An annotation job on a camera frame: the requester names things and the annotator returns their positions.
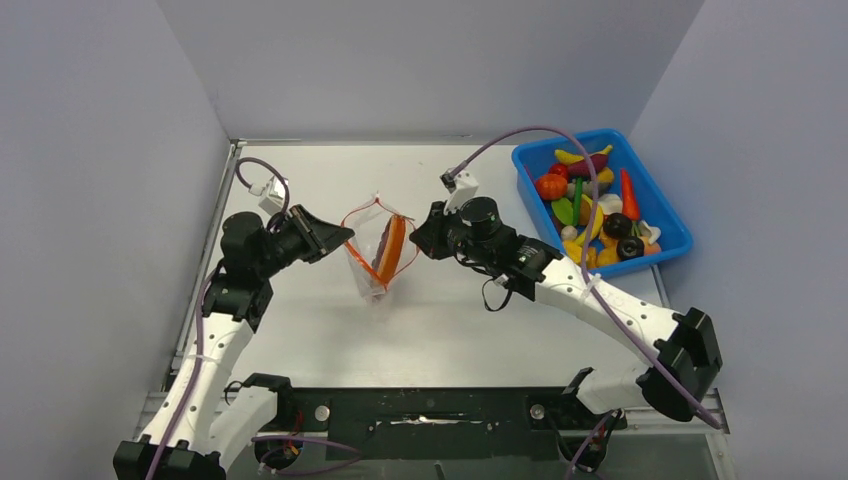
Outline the green toy bean pod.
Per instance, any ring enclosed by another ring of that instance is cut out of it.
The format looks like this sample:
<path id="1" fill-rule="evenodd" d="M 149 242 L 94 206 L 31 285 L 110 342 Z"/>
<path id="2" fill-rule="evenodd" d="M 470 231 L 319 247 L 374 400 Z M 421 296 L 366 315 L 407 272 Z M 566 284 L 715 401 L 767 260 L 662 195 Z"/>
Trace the green toy bean pod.
<path id="1" fill-rule="evenodd" d="M 572 200 L 572 220 L 574 226 L 580 225 L 581 205 L 583 194 L 583 179 L 577 177 L 574 186 L 574 195 Z"/>

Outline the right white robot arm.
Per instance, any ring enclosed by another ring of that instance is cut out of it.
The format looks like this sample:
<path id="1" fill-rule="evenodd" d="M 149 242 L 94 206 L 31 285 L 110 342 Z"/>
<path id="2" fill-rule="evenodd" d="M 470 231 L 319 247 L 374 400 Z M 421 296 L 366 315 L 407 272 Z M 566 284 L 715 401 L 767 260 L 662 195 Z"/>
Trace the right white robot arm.
<path id="1" fill-rule="evenodd" d="M 650 407 L 665 417 L 694 418 L 719 429 L 703 405 L 723 361 L 712 319 L 639 299 L 590 275 L 558 249 L 505 225 L 489 197 L 475 197 L 453 212 L 432 204 L 410 236 L 433 260 L 452 258 L 535 303 L 570 314 L 634 352 L 639 365 L 604 377 L 584 368 L 567 387 L 564 417 L 590 425 L 602 413 Z"/>

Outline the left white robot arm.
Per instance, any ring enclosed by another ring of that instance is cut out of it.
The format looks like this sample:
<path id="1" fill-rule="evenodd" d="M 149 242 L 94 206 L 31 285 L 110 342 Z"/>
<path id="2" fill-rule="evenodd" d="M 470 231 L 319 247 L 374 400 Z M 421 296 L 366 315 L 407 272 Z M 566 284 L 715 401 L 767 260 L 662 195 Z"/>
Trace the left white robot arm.
<path id="1" fill-rule="evenodd" d="M 315 263 L 353 238 L 295 205 L 268 227 L 254 212 L 222 226 L 222 257 L 200 289 L 192 350 L 153 419 L 113 456 L 120 479 L 224 479 L 259 430 L 286 409 L 291 382 L 253 375 L 223 412 L 217 410 L 232 370 L 273 296 L 271 279 L 296 261 Z"/>

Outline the clear zip top bag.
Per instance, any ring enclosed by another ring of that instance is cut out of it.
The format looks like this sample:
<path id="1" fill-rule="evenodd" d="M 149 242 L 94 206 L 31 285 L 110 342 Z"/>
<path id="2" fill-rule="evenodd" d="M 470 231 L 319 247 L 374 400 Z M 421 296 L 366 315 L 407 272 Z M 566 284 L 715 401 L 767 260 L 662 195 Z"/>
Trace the clear zip top bag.
<path id="1" fill-rule="evenodd" d="M 344 247 L 360 297 L 369 306 L 386 301 L 392 285 L 420 253 L 410 239 L 414 219 L 375 193 L 348 212 L 341 226 L 354 232 Z"/>

